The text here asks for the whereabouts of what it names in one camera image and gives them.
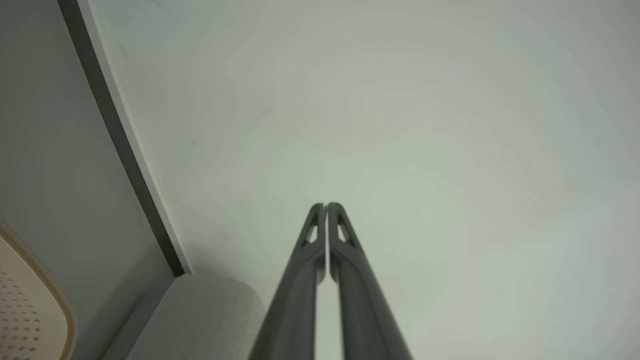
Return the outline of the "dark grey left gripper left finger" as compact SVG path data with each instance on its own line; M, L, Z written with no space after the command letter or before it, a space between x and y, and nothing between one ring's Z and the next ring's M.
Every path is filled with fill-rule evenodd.
M317 287L326 274L326 207L314 204L279 281L250 360L313 360Z

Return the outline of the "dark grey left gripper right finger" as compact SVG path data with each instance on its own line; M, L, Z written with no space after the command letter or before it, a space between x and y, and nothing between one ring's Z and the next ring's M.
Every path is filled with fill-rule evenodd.
M331 277L339 288L345 360L411 360L402 332L345 208L327 205Z

